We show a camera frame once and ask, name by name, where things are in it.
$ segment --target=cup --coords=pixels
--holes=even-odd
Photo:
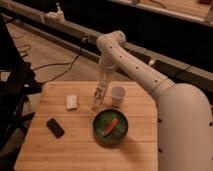
[[[121,86],[113,87],[111,90],[112,106],[120,107],[123,103],[126,90]]]

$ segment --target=wooden table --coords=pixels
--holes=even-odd
[[[94,139],[91,108],[97,82],[51,82],[15,164],[16,171],[157,171],[157,114],[154,101],[135,82],[113,82],[127,90],[121,108],[129,122],[127,136],[111,148]],[[99,110],[111,107],[110,91]],[[78,109],[67,111],[65,97],[77,94]],[[46,127],[55,118],[65,134],[56,139]]]

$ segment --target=black chair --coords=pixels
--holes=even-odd
[[[7,79],[0,78],[0,150],[17,128],[26,134],[24,122],[34,116],[21,115],[27,95],[42,90],[30,65],[20,56],[0,13],[0,74],[9,73]]]

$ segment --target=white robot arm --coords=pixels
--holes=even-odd
[[[195,86],[175,84],[123,49],[121,31],[97,39],[100,67],[111,73],[123,69],[156,102],[159,171],[212,171],[213,127],[210,104]]]

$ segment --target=bottle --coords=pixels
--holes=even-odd
[[[106,92],[108,90],[108,85],[113,79],[114,72],[116,70],[116,66],[104,66],[99,65],[99,74],[100,74],[100,81],[97,85],[96,91],[93,97],[93,108],[97,108],[100,106],[104,100]]]
[[[101,80],[98,83],[98,86],[94,93],[93,107],[98,107],[102,104],[104,97],[106,95],[107,89],[108,89],[108,82],[106,80]]]
[[[56,6],[57,6],[58,19],[60,22],[64,22],[65,21],[64,12],[61,10],[59,3],[56,3]]]

